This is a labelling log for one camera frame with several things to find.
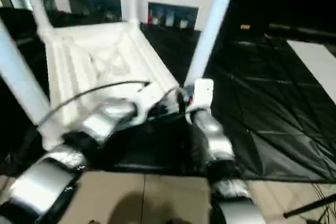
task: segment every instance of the cable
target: cable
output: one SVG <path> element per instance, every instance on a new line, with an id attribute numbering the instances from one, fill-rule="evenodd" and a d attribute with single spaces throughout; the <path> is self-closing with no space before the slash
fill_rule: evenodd
<path id="1" fill-rule="evenodd" d="M 316 185 L 312 184 L 312 186 L 313 186 L 313 188 L 315 190 L 315 193 L 317 194 L 318 198 L 319 199 L 324 199 L 325 195 L 322 192 L 321 187 L 318 184 L 316 184 Z M 336 204 L 335 204 L 335 202 L 333 203 L 333 209 L 331 207 L 331 204 L 327 204 L 327 205 L 323 206 L 323 208 L 324 208 L 324 212 L 321 215 L 321 217 L 319 218 L 319 223 L 322 223 L 321 221 L 324 218 L 324 223 L 325 224 L 329 224 L 330 223 L 330 213 L 329 213 L 329 210 L 331 211 L 331 214 L 336 219 L 336 213 L 335 213 Z"/>
<path id="2" fill-rule="evenodd" d="M 173 92 L 175 90 L 178 92 L 178 94 L 183 96 L 182 89 L 181 89 L 180 86 L 173 87 L 173 88 L 169 89 L 151 110 L 151 111 L 157 111 L 155 118 L 158 118 L 161 115 L 161 103 L 171 94 L 171 92 Z M 181 104 L 179 103 L 179 100 L 177 102 L 179 104 L 180 109 L 183 109 L 185 107 L 184 104 L 182 104 L 182 106 L 181 106 Z"/>
<path id="3" fill-rule="evenodd" d="M 32 126 L 32 127 L 30 127 L 28 129 L 28 131 L 27 131 L 27 133 L 25 134 L 25 137 L 24 137 L 24 142 L 23 142 L 23 144 L 21 145 L 21 147 L 18 150 L 18 157 L 17 157 L 17 159 L 15 158 L 16 162 L 18 162 L 20 159 L 22 159 L 25 156 L 26 151 L 28 150 L 29 146 L 31 145 L 31 143 L 33 142 L 33 140 L 38 135 L 37 129 L 39 127 L 41 127 L 43 124 L 45 124 L 61 108 L 63 108 L 64 106 L 68 105 L 72 101 L 78 100 L 80 97 L 82 97 L 82 96 L 84 96 L 86 94 L 90 94 L 92 92 L 95 92 L 95 91 L 98 91 L 98 90 L 101 90 L 101 89 L 106 89 L 106 88 L 109 88 L 109 87 L 119 86 L 119 85 L 123 85 L 123 84 L 131 84 L 131 83 L 141 83 L 141 84 L 144 84 L 145 86 L 147 86 L 147 85 L 150 84 L 150 82 L 148 82 L 148 81 L 120 81 L 120 82 L 110 83 L 110 84 L 102 85 L 102 86 L 99 86 L 99 87 L 96 87 L 96 88 L 84 91 L 82 93 L 76 94 L 72 98 L 70 98 L 70 99 L 68 99 L 68 100 L 60 103 L 56 108 L 54 108 L 49 113 L 47 113 L 41 119 L 41 121 L 37 124 L 37 126 Z"/>
<path id="4" fill-rule="evenodd" d="M 169 114 L 164 114 L 164 115 L 160 115 L 154 118 L 150 118 L 148 121 L 153 121 L 153 120 L 158 120 L 158 119 L 162 119 L 162 118 L 170 118 L 168 120 L 166 120 L 167 122 L 172 122 L 172 121 L 176 121 L 177 119 L 180 119 L 184 116 L 186 116 L 187 114 L 191 114 L 197 111 L 201 111 L 201 110 L 206 110 L 206 109 L 193 109 L 193 110 L 189 110 L 183 113 L 169 113 Z"/>

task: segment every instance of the white panel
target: white panel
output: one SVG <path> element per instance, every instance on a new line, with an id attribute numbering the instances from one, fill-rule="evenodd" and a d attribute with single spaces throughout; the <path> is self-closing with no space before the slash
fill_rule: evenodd
<path id="1" fill-rule="evenodd" d="M 140 30 L 128 23 L 66 27 L 56 31 L 57 36 L 50 34 L 46 39 L 51 106 L 111 82 L 150 80 L 157 82 L 163 92 L 178 85 Z M 106 58 L 103 69 L 97 65 L 102 58 Z M 119 74 L 113 71 L 117 66 Z M 90 94 L 85 101 L 61 109 L 58 119 L 68 125 L 102 99 L 131 98 L 139 88 L 138 84 L 130 84 Z"/>
<path id="2" fill-rule="evenodd" d="M 324 45 L 288 41 L 295 53 L 336 103 L 336 58 Z"/>

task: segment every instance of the black plastic sheet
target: black plastic sheet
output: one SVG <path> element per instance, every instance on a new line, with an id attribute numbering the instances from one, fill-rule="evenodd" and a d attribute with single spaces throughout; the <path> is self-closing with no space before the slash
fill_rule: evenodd
<path id="1" fill-rule="evenodd" d="M 47 93 L 46 59 L 34 21 L 29 12 L 16 10 L 3 17 L 5 23 L 16 20 L 15 15 L 25 21 L 24 30 L 7 27 L 14 38 L 33 38 L 20 49 L 28 61 L 34 59 L 31 67 Z M 51 21 L 58 27 L 104 22 L 99 15 L 62 13 L 52 13 Z M 151 26 L 142 30 L 183 84 L 199 33 Z M 245 179 L 336 183 L 336 106 L 284 39 L 226 40 L 220 35 L 205 77 L 215 82 L 213 115 L 231 139 Z M 18 106 L 13 98 L 6 102 Z M 27 124 L 16 127 L 24 132 Z M 203 176 L 191 158 L 188 137 L 183 119 L 149 122 L 113 136 L 94 165 L 111 172 Z"/>

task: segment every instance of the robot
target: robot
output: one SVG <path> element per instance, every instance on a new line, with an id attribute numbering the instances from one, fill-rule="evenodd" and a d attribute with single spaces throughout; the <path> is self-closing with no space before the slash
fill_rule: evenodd
<path id="1" fill-rule="evenodd" d="M 231 179 L 239 176 L 239 170 L 231 142 L 211 114 L 212 88 L 212 80 L 198 79 L 185 108 L 193 147 L 199 150 L 197 158 L 204 164 L 211 189 L 209 222 L 265 224 L 245 183 Z M 132 100 L 108 98 L 63 134 L 64 143 L 14 182 L 8 201 L 0 206 L 0 223 L 57 223 L 75 195 L 77 181 L 89 168 L 91 157 L 115 132 L 148 120 L 148 112 L 162 101 L 164 97 L 153 97 L 153 89 L 155 83 L 145 86 Z"/>

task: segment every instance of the beige floor tile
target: beige floor tile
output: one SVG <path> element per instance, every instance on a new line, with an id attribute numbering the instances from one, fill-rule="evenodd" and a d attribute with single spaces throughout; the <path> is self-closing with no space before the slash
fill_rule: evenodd
<path id="1" fill-rule="evenodd" d="M 282 183 L 282 182 L 250 182 L 254 200 L 264 214 L 268 224 L 304 224 L 304 219 L 318 219 L 323 209 L 319 208 L 300 217 L 284 219 L 282 214 L 286 211 L 304 206 L 312 201 L 318 200 L 318 196 L 311 184 L 304 183 Z M 335 186 L 319 185 L 324 195 L 330 195 L 336 191 Z M 335 219 L 330 214 L 330 223 L 334 224 Z"/>
<path id="2" fill-rule="evenodd" d="M 8 198 L 8 190 L 10 186 L 13 184 L 15 179 L 9 178 L 4 175 L 0 175 L 0 204 L 5 202 Z"/>
<path id="3" fill-rule="evenodd" d="M 89 172 L 61 224 L 140 224 L 144 175 Z"/>
<path id="4" fill-rule="evenodd" d="M 207 224 L 209 190 L 205 179 L 146 175 L 142 224 L 164 224 L 181 218 Z"/>

